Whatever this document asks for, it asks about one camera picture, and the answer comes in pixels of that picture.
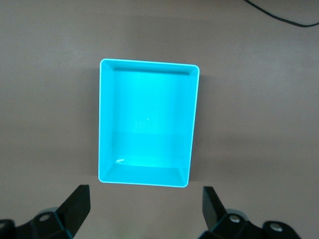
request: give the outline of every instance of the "rectangular plastic container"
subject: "rectangular plastic container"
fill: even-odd
[[[101,61],[101,182],[188,185],[198,80],[195,65]]]

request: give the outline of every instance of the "silver screw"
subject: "silver screw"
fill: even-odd
[[[279,224],[277,224],[277,223],[271,223],[271,224],[270,224],[270,228],[271,228],[272,230],[277,231],[277,232],[280,232],[280,233],[283,231],[283,228],[282,228]]]
[[[0,223],[0,229],[4,228],[5,227],[5,222],[3,223]]]
[[[233,223],[239,223],[239,222],[240,222],[239,217],[236,216],[236,215],[231,215],[231,216],[229,217],[229,219],[230,219]]]
[[[49,217],[50,217],[50,214],[44,214],[43,216],[40,217],[39,221],[44,222],[44,221],[48,220]]]

